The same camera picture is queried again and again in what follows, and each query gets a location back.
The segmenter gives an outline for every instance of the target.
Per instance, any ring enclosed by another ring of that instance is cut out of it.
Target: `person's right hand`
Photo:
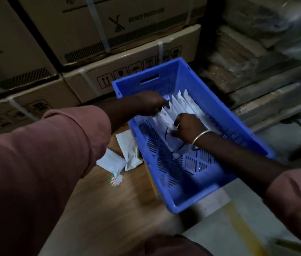
[[[174,122],[178,130],[173,130],[171,135],[180,138],[182,141],[192,144],[194,139],[207,130],[204,124],[194,114],[181,113]]]

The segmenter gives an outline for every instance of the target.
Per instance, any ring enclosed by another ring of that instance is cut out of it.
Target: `crate handle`
[[[157,79],[159,77],[160,77],[160,74],[156,74],[156,75],[153,75],[151,77],[144,78],[143,80],[140,81],[140,84],[146,84],[147,82],[149,82],[151,80],[154,80],[154,79]]]

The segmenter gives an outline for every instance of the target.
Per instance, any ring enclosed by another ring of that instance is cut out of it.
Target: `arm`
[[[205,126],[195,115],[180,114],[175,121],[178,131],[172,134],[187,143]],[[263,198],[268,208],[301,239],[301,169],[289,167],[238,146],[215,133],[201,136],[195,145],[229,164],[230,169],[254,192]]]
[[[78,180],[104,155],[111,131],[163,101],[148,92],[101,108],[51,110],[0,135],[0,254],[37,255]]]
[[[204,124],[195,115],[180,114],[175,124],[179,122],[179,130],[172,134],[187,143],[192,143],[206,130]],[[201,136],[195,142],[195,146],[227,163],[232,171],[261,197],[273,180],[289,169],[275,160],[238,146],[214,132]]]

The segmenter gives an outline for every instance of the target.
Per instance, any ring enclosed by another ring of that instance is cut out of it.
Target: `bangle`
[[[211,130],[205,130],[204,132],[201,132],[192,142],[192,145],[194,145],[194,143],[199,139],[199,137],[201,137],[203,134],[206,134],[208,132],[211,132]]]

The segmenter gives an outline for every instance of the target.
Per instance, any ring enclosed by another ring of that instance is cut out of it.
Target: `rolled-up sleeve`
[[[38,254],[110,137],[110,120],[95,106],[50,110],[0,135],[0,254]]]
[[[263,201],[301,240],[301,169],[279,175],[267,189]]]

